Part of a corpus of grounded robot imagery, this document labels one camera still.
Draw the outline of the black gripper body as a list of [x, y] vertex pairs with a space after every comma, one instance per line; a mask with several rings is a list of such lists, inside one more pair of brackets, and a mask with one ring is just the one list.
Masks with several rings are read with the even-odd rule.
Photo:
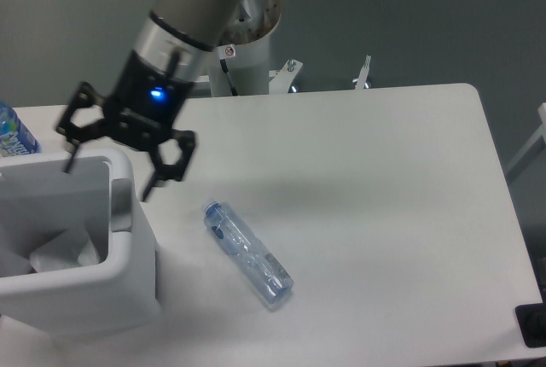
[[104, 102], [108, 137], [139, 151], [150, 151], [172, 139], [172, 125], [193, 87], [175, 78], [181, 54], [173, 50], [166, 70], [161, 71], [131, 52]]

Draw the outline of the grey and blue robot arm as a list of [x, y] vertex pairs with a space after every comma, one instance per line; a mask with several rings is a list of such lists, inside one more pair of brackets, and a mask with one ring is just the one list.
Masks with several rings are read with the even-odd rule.
[[155, 0], [111, 93], [83, 81], [62, 113], [55, 129], [69, 147], [64, 171], [82, 144], [109, 137], [148, 153], [154, 170], [144, 200], [158, 183], [182, 181], [197, 139], [173, 125], [239, 2]]

